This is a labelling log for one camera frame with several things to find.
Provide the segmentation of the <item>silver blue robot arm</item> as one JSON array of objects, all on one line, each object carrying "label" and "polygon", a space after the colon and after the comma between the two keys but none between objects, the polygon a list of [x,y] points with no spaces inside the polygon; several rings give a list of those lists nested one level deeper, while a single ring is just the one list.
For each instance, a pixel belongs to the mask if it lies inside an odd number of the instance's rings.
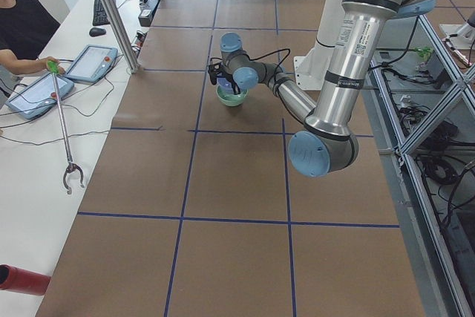
[{"label": "silver blue robot arm", "polygon": [[324,176],[348,167],[357,158],[358,140],[348,123],[385,23],[422,15],[435,3],[341,0],[344,16],[317,100],[299,88],[280,65],[251,59],[236,33],[222,35],[221,61],[208,65],[210,81],[217,85],[219,79],[226,80],[235,96],[265,84],[304,126],[289,141],[292,165],[307,177]]}]

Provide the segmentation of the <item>person's hand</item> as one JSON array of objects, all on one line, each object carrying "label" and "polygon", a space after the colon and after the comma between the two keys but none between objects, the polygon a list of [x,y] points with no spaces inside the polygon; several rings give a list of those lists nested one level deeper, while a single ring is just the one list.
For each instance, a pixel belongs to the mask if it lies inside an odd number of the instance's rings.
[{"label": "person's hand", "polygon": [[58,74],[64,74],[65,69],[60,65],[60,61],[52,56],[41,58],[37,60],[39,64],[39,70],[49,71]]}]

